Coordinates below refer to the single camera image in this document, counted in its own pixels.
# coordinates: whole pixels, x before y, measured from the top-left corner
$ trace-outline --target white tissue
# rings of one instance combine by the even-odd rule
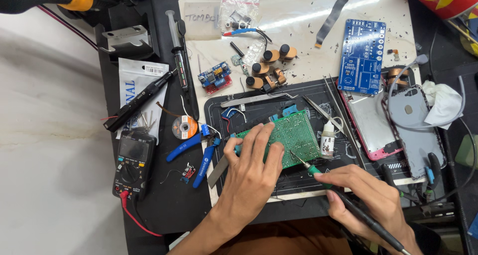
[[[446,84],[435,84],[425,81],[421,86],[425,93],[428,105],[433,106],[425,122],[427,124],[441,124],[448,122],[460,111],[461,95]],[[448,130],[451,124],[440,126]]]

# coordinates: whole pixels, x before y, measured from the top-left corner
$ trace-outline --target small white bottle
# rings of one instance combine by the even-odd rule
[[[334,155],[334,141],[334,125],[331,123],[331,121],[328,121],[324,125],[322,137],[320,138],[320,152],[322,153],[321,158],[332,159]]]

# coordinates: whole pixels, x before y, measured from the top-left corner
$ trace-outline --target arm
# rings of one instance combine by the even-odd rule
[[[169,254],[210,254],[239,234],[259,214],[274,191],[282,171],[284,146],[276,142],[269,147],[266,163],[262,162],[274,123],[255,126],[244,140],[232,137],[224,147],[229,161],[228,174],[218,203],[206,218]],[[242,145],[241,156],[234,147]]]
[[[415,241],[415,233],[405,222],[397,189],[356,165],[339,167],[327,174],[315,173],[314,178],[319,182],[350,188],[367,205],[370,214],[400,241],[408,252],[423,255]],[[335,192],[328,190],[327,199],[330,204],[329,215],[351,233],[385,247],[393,255],[401,254],[346,209]]]

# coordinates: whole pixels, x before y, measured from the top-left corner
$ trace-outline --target blue pliers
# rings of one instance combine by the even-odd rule
[[[166,161],[170,162],[174,158],[176,158],[177,155],[181,154],[183,151],[187,150],[188,148],[199,144],[203,140],[207,140],[207,147],[204,150],[204,155],[203,155],[203,161],[201,163],[201,167],[199,168],[199,173],[196,176],[196,179],[194,180],[193,187],[197,188],[201,184],[201,181],[203,180],[204,176],[206,175],[207,167],[209,166],[209,163],[211,162],[212,159],[212,154],[214,153],[214,148],[221,143],[221,139],[219,137],[216,137],[216,132],[211,131],[209,132],[209,128],[207,125],[203,124],[201,125],[202,131],[188,139],[186,142],[178,146],[174,151],[172,151],[168,157],[166,157]]]

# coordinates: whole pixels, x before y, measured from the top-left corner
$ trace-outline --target digital multimeter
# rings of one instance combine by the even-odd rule
[[[146,193],[148,173],[152,166],[156,138],[146,133],[122,131],[119,140],[113,195],[129,191],[128,199],[142,200]]]

